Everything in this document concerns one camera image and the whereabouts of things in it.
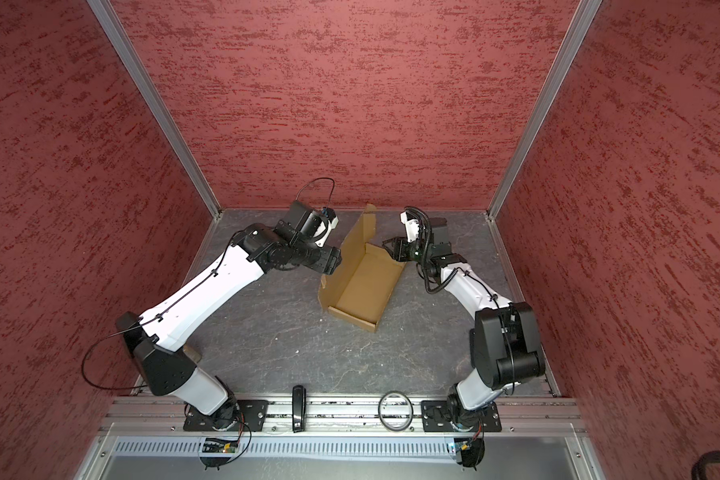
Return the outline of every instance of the open cardboard box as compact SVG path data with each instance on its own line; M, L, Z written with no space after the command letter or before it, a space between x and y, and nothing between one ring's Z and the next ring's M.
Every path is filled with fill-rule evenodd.
M405 264L368 241L376 234L376 207L368 204L342 242L342 264L323 275L317 298L337 318L375 332Z

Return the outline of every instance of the black cable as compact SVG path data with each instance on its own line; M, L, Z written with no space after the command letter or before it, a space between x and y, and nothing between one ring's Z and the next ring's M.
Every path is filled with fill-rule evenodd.
M384 403L384 400L391 396L399 396L400 398L405 400L406 404L408 404L408 411L410 412L408 414L408 419L400 426L389 425L382 416L382 404ZM386 392L382 399L378 401L378 420L382 423L384 428L386 428L390 432L403 432L405 429L411 426L411 422L413 421L413 403L411 403L411 399L408 398L403 392L398 392L397 390Z
M242 423L242 426L243 426L244 428L248 428L248 443L246 444L246 447L245 447L243 450L241 450L240 453L237 454L236 457L232 458L232 459L229 460L228 462L224 462L224 463L222 464L223 466L224 466L224 465L229 465L229 464L231 464L232 462L234 462L235 460L237 460L238 458L240 458L243 453L245 453L245 452L248 451L248 447L251 446L251 440L253 440L253 432L251 431L251 427L249 427L248 424L245 423L245 422ZM238 437L237 445L240 446L240 437Z
M691 479L707 480L706 468L713 463L720 463L720 450L713 450L700 456L691 468Z
M83 360L80 362L80 374L83 376L83 380L85 380L85 382L86 382L88 385L92 386L92 387L95 388L95 389L99 389L99 390L133 390L133 389L135 389L135 388L141 388L142 386L139 386L139 387L134 387L134 386L102 386L102 385L98 385L97 383L93 383L93 382L88 378L88 376L85 374L85 363L86 363L86 361L88 360L88 357L90 357L90 354L93 352L93 350L94 350L100 343L102 343L102 342L105 341L105 340L108 340L108 339L110 339L110 338L112 338L112 337L114 337L114 336L123 335L123 334L128 333L128 332L130 332L130 331L132 331L132 330L136 330L136 329L142 328L142 327L144 327L144 325L148 325L148 324L154 322L155 320L157 320L158 322L161 321L161 320L163 319L163 315L165 315L166 313L168 313L168 310L172 309L175 304L177 304L178 302L181 302L182 300L184 300L184 298L185 298L187 295L189 295L190 293L194 292L195 289L196 289L198 286L200 286L200 285L202 285L203 283L205 283L206 280L208 280L208 279L211 278L212 276L217 276L217 275L219 274L219 273L218 273L219 268L221 267L222 264L224 264L224 257L226 256L226 252L230 249L230 245L232 244L232 239L234 239L234 238L235 238L235 235L238 235L238 234L239 234L240 232L242 232L242 231L243 231L243 230L238 230L237 232L235 232L234 234L232 234L232 236L230 237L230 240L226 243L226 247L224 247L224 251L223 251L222 254L221 254L221 258L219 259L219 264L216 265L216 268L214 268L213 270L211 270L211 272L208 274L208 276L206 276L204 279L202 279L197 285L193 286L193 287L190 289L190 291L188 291L187 293L184 293L184 294L183 294L179 299L177 299L175 302L173 302L173 303L171 303L170 305L168 305L162 312L160 312L160 313L158 313L157 315L155 315L155 317L154 317L152 320L148 320L148 321L146 321L146 322L144 322L144 323L135 322L132 326L126 328L125 330L121 330L121 331L119 331L119 332L111 333L111 334L107 335L105 338L100 339L100 340L96 341L93 345L91 345L90 348L86 351L85 355L83 355Z
M333 182L333 186L331 186L331 193L328 194L328 202L326 203L326 206L329 206L331 204L331 197L333 197L333 189L336 188L336 180L330 177L317 177L307 182L306 185L304 185L304 187L302 187L296 194L296 200L298 200L298 196L302 194L302 191L304 191L305 188L307 188L309 185L314 184L317 180L330 180L331 182Z
M499 302L496 301L495 298L493 298L494 303L496 304L496 308L499 308ZM514 380L515 374L514 374L514 354L512 353L512 347L509 344L509 338L507 337L506 329L507 327L504 326L504 322L501 321L501 317L499 317L499 323L501 323L501 334L504 336L504 341L507 343L507 350L509 351L509 360L512 362L512 393L508 394L509 396L514 395Z
M483 435L480 437L480 440L483 441L483 445L480 447L480 455L478 455L478 461L480 461L480 458L485 456L485 428L483 428Z
M423 210L417 208L416 206L406 206L404 208L404 211L405 213L413 216L413 218L418 220L419 223L418 235L419 238L422 239L423 245L421 255L418 258L418 264L421 266L422 269L422 272L419 273L419 276L424 279L424 289L427 291L427 293L431 294L441 292L456 277L456 270L452 271L451 274L448 275L448 277L441 283L433 282L429 278L429 274L427 274L426 272L427 263L431 259L429 255L429 248L432 241L432 224L429 221L429 216L425 212L423 212ZM436 287L430 287L431 283L434 283Z
M80 362L80 374L82 374L83 380L85 380L85 382L88 385L90 385L94 388L97 388L99 390L133 390L133 389L137 388L137 387L134 387L133 385L132 386L101 386L96 383L93 383L90 379L88 379L88 376L85 374L85 362L86 362L86 360L88 360L88 357L90 356L92 351L99 345L99 343L102 343L103 341L108 340L108 339L112 338L113 336L123 335L124 333L141 328L143 325L146 325L147 323L152 323L155 320L157 320L157 317L153 318L152 320L150 320L148 322L144 322L142 324L139 324L137 322L134 324L135 326L131 326L129 328L126 328L125 330L121 330L119 332L109 334L105 338L98 340L96 343L91 345L90 348L88 349L88 351L85 353L85 355L83 355L83 361Z
M462 269L460 269L460 270L461 270L462 272L464 272L464 274L465 274L466 276L470 277L470 278L471 278L472 280L474 280L475 282L480 283L480 286L482 286L482 287L485 289L485 293L487 293L488 296L490 297L490 299L491 299L494 303L496 303L496 308L499 308L499 304L498 304L498 302L496 302L496 299L494 298L494 294L491 293L490 290L488 289L488 285L486 285L485 283L482 283L479 278L476 278L476 277L470 275L470 273L469 273L468 271L465 271L465 270L462 270Z

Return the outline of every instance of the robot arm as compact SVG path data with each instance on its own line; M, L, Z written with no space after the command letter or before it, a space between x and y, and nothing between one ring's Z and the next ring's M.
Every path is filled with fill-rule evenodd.
M397 261L414 261L426 290L450 292L474 316L474 369L449 399L454 422L479 410L507 388L544 374L536 317L527 303L512 303L491 289L466 259L451 251L445 218L429 218L415 207L400 215L406 236L384 248Z
M337 222L329 208L318 211L294 201L274 227L252 224L235 233L219 258L161 304L140 316L122 315L118 330L152 393L189 403L209 429L231 427L239 413L234 395L184 353L185 341L224 302L272 269L306 266L333 274L341 253L324 244Z

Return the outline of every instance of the red textured wall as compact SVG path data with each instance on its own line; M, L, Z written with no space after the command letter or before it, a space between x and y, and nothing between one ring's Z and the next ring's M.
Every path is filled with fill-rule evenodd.
M604 2L499 226L608 479L689 478L720 448L720 2Z
M577 0L113 0L222 206L484 209ZM319 203L321 197L314 198Z
M177 288L210 216L86 2L0 2L0 478L70 478L114 319ZM132 384L118 342L89 363Z

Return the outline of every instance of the metal ring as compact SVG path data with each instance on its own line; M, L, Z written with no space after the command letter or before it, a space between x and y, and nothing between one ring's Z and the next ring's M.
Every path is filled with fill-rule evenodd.
M408 404L408 410L410 411L410 415L408 416L408 421L397 427L393 427L386 423L384 420L384 417L382 417L382 404L384 403L384 400L391 396L399 396L405 400L405 402ZM413 421L413 404L411 403L411 399L407 398L406 395L403 392L398 392L397 390L392 390L391 392L386 392L381 400L378 401L378 420L384 425L384 428L389 430L390 432L402 432L406 428L411 426L411 422Z

